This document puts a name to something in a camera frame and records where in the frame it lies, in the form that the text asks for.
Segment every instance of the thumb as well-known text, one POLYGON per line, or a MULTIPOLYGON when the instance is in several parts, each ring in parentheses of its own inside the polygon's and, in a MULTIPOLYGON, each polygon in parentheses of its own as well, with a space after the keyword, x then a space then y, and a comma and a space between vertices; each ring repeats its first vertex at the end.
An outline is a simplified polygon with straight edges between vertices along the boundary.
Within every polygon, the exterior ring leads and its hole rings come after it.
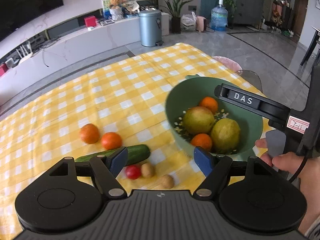
POLYGON ((297 156, 293 152, 288 152, 276 156, 272 159, 272 164, 282 171, 288 171, 291 174, 294 174, 299 168, 303 157, 297 156))

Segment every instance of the finger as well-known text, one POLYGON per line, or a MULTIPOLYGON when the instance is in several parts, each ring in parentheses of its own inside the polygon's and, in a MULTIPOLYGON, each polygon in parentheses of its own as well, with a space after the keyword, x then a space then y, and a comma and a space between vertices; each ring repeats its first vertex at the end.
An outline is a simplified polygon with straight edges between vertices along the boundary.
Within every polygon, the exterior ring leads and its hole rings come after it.
POLYGON ((267 139, 262 138, 262 139, 256 140, 255 145, 258 148, 267 148, 267 139))
POLYGON ((262 159, 266 164, 272 167, 272 158, 268 154, 268 152, 265 152, 261 155, 260 159, 262 159))
POLYGON ((297 156, 293 152, 281 154, 272 159, 272 164, 282 171, 288 171, 294 174, 299 168, 303 157, 297 156))

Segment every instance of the trash can lid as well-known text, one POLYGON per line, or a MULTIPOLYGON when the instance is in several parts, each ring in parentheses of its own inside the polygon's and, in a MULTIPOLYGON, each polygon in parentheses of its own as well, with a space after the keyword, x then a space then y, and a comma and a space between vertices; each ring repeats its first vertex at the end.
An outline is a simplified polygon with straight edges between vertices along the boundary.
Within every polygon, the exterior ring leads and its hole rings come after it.
POLYGON ((139 12, 139 17, 153 17, 153 16, 160 16, 160 10, 150 10, 150 11, 141 11, 139 12))

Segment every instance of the green colander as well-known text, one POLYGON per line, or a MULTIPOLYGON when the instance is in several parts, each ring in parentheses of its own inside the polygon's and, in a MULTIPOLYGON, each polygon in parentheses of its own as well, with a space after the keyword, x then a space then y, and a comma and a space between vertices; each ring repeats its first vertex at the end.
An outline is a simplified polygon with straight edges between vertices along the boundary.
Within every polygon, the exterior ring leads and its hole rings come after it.
POLYGON ((222 114, 228 114, 228 118, 236 120, 240 126, 240 143, 236 151, 229 156, 236 160, 247 160, 248 156, 254 155, 252 148, 257 139, 261 137, 263 122, 262 117, 249 112, 238 106, 234 106, 227 102, 223 102, 214 95, 216 86, 222 83, 233 85, 232 83, 212 77, 186 76, 186 80, 175 86, 169 93, 165 103, 165 113, 170 124, 171 132, 177 144, 190 156, 193 156, 194 146, 190 142, 190 138, 179 134, 175 128, 179 117, 183 116, 183 112, 188 108, 199 105, 204 97, 215 98, 219 105, 217 118, 221 118, 222 114))

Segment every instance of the label with red border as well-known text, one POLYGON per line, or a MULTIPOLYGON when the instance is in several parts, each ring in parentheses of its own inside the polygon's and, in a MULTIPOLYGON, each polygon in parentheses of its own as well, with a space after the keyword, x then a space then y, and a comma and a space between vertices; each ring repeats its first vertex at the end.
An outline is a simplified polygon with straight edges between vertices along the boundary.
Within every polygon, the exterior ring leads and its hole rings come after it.
POLYGON ((295 130, 299 133, 304 134, 304 132, 306 131, 306 129, 309 127, 309 122, 301 120, 297 117, 294 116, 289 116, 288 122, 287 122, 287 127, 295 130))

